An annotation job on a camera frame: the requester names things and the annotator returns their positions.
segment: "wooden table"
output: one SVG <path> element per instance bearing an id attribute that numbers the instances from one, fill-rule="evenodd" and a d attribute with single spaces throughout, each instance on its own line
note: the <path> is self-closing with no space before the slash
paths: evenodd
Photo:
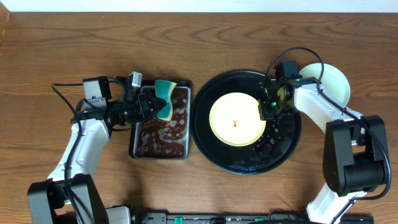
<path id="1" fill-rule="evenodd" d="M 146 79 L 190 79 L 196 94 L 219 73 L 264 71 L 282 50 L 303 46 L 347 76 L 352 109 L 384 119 L 392 188 L 387 197 L 358 202 L 350 212 L 397 223 L 397 36 L 396 14 L 12 13 L 0 45 L 0 222 L 31 222 L 27 189 L 47 178 L 70 138 L 72 114 L 51 83 L 138 71 Z M 306 52 L 284 58 L 301 67 L 317 61 Z M 84 97 L 79 87 L 62 92 L 73 104 Z M 113 133 L 99 160 L 95 183 L 106 207 L 298 211 L 325 182 L 324 135 L 305 115 L 294 154 L 261 175 L 223 171 L 193 141 L 183 161 L 132 159 L 129 138 L 129 132 Z"/>

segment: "white background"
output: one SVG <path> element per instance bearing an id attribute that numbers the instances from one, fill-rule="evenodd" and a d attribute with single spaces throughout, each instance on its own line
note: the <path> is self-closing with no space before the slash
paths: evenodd
<path id="1" fill-rule="evenodd" d="M 10 12 L 398 12 L 398 0 L 0 0 Z"/>

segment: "green object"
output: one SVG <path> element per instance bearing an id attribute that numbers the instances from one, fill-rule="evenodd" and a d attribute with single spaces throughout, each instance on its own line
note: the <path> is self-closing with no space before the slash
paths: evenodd
<path id="1" fill-rule="evenodd" d="M 166 106 L 163 107 L 159 112 L 157 112 L 157 117 L 159 119 L 170 121 L 173 115 L 173 105 L 171 102 L 171 95 L 176 83 L 169 82 L 166 80 L 156 80 L 155 81 L 155 95 L 166 101 Z"/>
<path id="2" fill-rule="evenodd" d="M 174 218 L 174 224 L 182 224 L 182 217 L 175 217 Z"/>

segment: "yellow sponge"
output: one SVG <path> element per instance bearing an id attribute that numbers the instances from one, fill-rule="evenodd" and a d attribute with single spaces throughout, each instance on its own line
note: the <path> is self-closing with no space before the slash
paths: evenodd
<path id="1" fill-rule="evenodd" d="M 155 95 L 166 101 L 166 106 L 163 107 L 159 112 L 157 112 L 157 117 L 159 119 L 170 121 L 173 116 L 173 105 L 171 101 L 171 96 L 174 87 L 177 84 L 174 82 L 166 80 L 156 80 L 155 81 Z"/>

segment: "sponge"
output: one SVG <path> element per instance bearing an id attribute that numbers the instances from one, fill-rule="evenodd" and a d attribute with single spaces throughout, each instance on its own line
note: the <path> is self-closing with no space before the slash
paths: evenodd
<path id="1" fill-rule="evenodd" d="M 166 80 L 156 80 L 155 81 L 155 95 L 166 101 L 166 106 L 163 107 L 159 112 L 157 112 L 157 118 L 170 121 L 173 116 L 173 105 L 171 101 L 171 96 L 176 83 L 169 82 Z"/>

